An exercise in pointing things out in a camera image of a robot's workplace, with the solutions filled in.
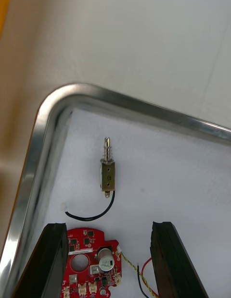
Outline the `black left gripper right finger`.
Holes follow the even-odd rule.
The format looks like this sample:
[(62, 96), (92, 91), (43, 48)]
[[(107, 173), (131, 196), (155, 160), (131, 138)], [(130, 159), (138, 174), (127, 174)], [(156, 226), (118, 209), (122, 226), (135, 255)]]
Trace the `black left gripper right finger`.
[(150, 252), (160, 298), (208, 297), (171, 222), (153, 223)]

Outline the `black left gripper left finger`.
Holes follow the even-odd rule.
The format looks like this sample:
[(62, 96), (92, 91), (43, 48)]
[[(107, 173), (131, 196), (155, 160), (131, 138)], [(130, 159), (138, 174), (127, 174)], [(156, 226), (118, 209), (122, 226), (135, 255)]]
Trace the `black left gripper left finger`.
[(67, 258), (66, 224), (47, 224), (36, 243), (12, 297), (59, 298)]

